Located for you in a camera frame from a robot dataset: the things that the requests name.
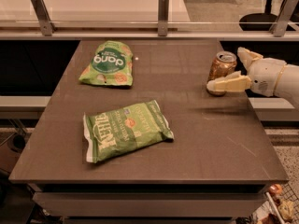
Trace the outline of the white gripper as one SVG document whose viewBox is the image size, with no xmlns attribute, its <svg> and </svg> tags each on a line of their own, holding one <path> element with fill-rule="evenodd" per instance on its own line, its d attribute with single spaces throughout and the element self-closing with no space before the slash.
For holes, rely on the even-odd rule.
<svg viewBox="0 0 299 224">
<path fill-rule="evenodd" d="M 237 49 L 237 56 L 248 71 L 248 75 L 245 76 L 240 71 L 235 71 L 226 77 L 210 80 L 206 84 L 207 90 L 242 92 L 250 88 L 254 93 L 266 97 L 273 96 L 278 76 L 287 63 L 273 58 L 263 59 L 263 55 L 243 47 Z"/>
</svg>

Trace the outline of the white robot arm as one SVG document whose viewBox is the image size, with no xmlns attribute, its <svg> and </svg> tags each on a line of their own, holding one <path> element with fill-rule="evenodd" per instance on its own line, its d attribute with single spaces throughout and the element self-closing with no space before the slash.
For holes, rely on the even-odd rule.
<svg viewBox="0 0 299 224">
<path fill-rule="evenodd" d="M 235 71 L 226 77 L 208 81 L 208 91 L 242 92 L 251 90 L 265 97 L 276 96 L 299 108 L 299 66 L 284 60 L 265 58 L 263 55 L 239 47 L 237 56 L 247 73 Z"/>
</svg>

